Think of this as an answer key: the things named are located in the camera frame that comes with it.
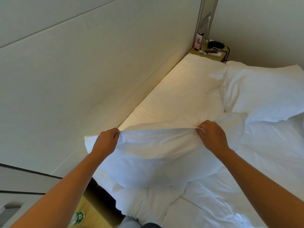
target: mattress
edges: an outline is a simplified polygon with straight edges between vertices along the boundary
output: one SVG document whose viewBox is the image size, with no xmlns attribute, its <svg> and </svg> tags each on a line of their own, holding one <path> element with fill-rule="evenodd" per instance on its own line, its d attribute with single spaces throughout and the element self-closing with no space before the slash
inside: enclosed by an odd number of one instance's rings
<svg viewBox="0 0 304 228">
<path fill-rule="evenodd" d="M 226 65 L 188 54 L 121 124 L 163 122 L 181 115 L 224 111 L 218 87 L 208 77 Z M 236 152 L 304 200 L 303 115 L 282 122 L 251 122 Z M 123 188 L 98 168 L 93 178 L 116 199 L 116 207 L 142 224 L 169 227 L 266 227 L 225 167 L 185 188 Z"/>
</svg>

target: water bottle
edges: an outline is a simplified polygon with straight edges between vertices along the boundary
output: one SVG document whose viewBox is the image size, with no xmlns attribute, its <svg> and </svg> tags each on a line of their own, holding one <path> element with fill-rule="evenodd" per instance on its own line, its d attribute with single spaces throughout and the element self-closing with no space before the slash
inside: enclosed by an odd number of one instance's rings
<svg viewBox="0 0 304 228">
<path fill-rule="evenodd" d="M 83 214 L 82 211 L 75 212 L 70 221 L 69 226 L 73 226 L 73 225 L 81 223 L 84 218 L 85 218 L 85 215 Z"/>
</svg>

